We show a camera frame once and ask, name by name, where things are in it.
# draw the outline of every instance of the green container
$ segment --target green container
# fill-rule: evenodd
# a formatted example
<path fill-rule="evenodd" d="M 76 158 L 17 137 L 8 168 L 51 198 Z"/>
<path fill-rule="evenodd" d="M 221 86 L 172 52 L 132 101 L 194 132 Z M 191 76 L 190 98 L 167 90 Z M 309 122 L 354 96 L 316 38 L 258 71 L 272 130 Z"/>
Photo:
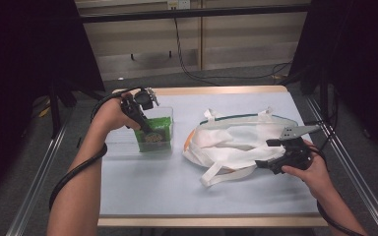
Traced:
<path fill-rule="evenodd" d="M 171 118 L 151 118 L 146 122 L 152 132 L 134 131 L 140 152 L 171 150 Z"/>

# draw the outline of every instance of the white table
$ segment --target white table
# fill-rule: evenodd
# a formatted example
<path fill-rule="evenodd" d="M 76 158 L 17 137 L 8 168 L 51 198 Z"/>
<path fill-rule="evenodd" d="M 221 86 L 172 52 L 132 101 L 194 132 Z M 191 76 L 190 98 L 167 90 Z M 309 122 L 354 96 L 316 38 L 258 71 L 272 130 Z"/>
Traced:
<path fill-rule="evenodd" d="M 99 226 L 138 227 L 315 227 L 319 215 L 306 185 L 287 174 L 257 169 L 235 181 L 204 187 L 207 168 L 182 155 L 190 132 L 212 108 L 224 115 L 274 114 L 303 125 L 284 87 L 156 88 L 160 107 L 173 108 L 173 151 L 103 159 Z M 121 132 L 132 132 L 123 128 Z M 114 149 L 115 144 L 108 144 Z"/>

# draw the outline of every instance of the bag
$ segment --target bag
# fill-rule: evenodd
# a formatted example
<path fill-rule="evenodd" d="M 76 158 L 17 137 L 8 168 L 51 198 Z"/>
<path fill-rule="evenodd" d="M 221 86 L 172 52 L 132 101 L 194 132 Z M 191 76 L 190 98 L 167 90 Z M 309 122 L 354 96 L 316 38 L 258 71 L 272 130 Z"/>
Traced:
<path fill-rule="evenodd" d="M 255 160 L 283 156 L 283 147 L 268 147 L 266 140 L 278 139 L 285 127 L 297 126 L 295 121 L 272 115 L 270 108 L 258 114 L 225 117 L 209 109 L 204 115 L 208 120 L 188 136 L 183 155 L 210 167 L 201 178 L 206 187 L 251 174 Z"/>

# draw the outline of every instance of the person's left hand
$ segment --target person's left hand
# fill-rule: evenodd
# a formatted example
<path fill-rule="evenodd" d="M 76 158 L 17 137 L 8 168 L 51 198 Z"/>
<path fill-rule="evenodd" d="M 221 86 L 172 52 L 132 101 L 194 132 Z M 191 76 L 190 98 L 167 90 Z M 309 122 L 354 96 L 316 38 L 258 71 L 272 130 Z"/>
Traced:
<path fill-rule="evenodd" d="M 125 115 L 121 110 L 121 98 L 109 99 L 97 112 L 92 121 L 92 126 L 97 126 L 106 133 L 111 130 L 119 129 L 123 126 L 128 126 L 134 130 L 139 130 L 140 125 Z"/>

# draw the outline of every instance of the black horizontal bar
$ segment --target black horizontal bar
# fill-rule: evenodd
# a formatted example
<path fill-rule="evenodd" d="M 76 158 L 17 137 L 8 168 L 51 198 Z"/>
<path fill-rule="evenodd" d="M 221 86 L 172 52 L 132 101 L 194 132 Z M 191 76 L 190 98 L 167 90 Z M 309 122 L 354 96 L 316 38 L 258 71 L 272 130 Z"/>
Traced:
<path fill-rule="evenodd" d="M 139 13 L 121 14 L 94 14 L 82 15 L 82 23 L 104 23 L 104 22 L 126 22 L 140 20 L 158 20 L 174 18 L 196 18 L 196 17 L 216 17 L 233 15 L 255 15 L 255 14 L 274 14 L 274 13 L 295 13 L 307 12 L 310 4 L 295 5 L 274 5 L 262 7 L 243 7 L 243 8 L 210 8 L 210 9 L 188 9 L 175 11 L 154 11 Z"/>

